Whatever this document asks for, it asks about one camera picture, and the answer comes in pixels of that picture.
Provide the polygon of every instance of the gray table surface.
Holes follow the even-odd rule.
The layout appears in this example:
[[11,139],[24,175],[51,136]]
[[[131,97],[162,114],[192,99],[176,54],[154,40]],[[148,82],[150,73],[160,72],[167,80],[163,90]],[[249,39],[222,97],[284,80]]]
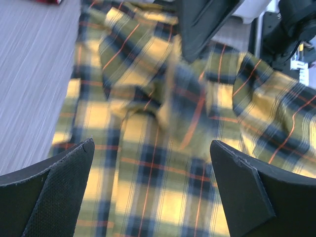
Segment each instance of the gray table surface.
[[[71,76],[79,3],[0,0],[0,175],[47,158]],[[214,40],[247,50],[249,32],[233,18]]]

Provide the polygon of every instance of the yellow and navy plaid cloth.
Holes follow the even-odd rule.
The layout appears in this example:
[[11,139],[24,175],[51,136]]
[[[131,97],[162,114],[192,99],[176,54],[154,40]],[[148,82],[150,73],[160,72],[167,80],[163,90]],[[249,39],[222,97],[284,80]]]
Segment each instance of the yellow and navy plaid cloth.
[[209,147],[316,177],[316,91],[210,42],[181,58],[154,4],[82,0],[51,155],[93,137],[76,237],[228,237]]

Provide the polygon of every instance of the yellow check pattern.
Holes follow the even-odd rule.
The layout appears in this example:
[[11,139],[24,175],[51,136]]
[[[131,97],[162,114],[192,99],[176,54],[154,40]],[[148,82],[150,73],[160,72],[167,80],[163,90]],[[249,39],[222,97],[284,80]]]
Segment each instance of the yellow check pattern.
[[316,177],[316,91],[216,42],[188,64],[176,24],[154,4],[82,1],[50,152],[95,142],[77,237],[228,237],[212,140]]

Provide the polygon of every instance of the black object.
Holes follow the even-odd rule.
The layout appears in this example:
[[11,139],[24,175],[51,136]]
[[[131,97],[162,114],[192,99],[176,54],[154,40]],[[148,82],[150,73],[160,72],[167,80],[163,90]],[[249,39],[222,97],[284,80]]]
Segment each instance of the black object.
[[92,139],[0,176],[1,237],[72,237],[94,154]]
[[265,13],[260,58],[284,71],[299,44],[316,35],[316,0],[280,0],[278,7],[277,17]]
[[254,159],[220,141],[210,148],[231,237],[314,237],[316,179]]
[[182,55],[196,60],[210,39],[244,0],[175,0]]

